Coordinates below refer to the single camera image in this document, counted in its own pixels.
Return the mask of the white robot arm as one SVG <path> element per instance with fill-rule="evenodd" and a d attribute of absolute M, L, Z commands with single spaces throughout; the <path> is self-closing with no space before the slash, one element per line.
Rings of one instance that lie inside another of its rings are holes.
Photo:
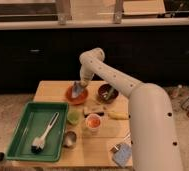
<path fill-rule="evenodd" d="M 101 48 L 83 52 L 79 57 L 80 81 L 88 85 L 98 75 L 128 99 L 134 171 L 183 171 L 167 92 L 108 66 L 104 59 Z"/>

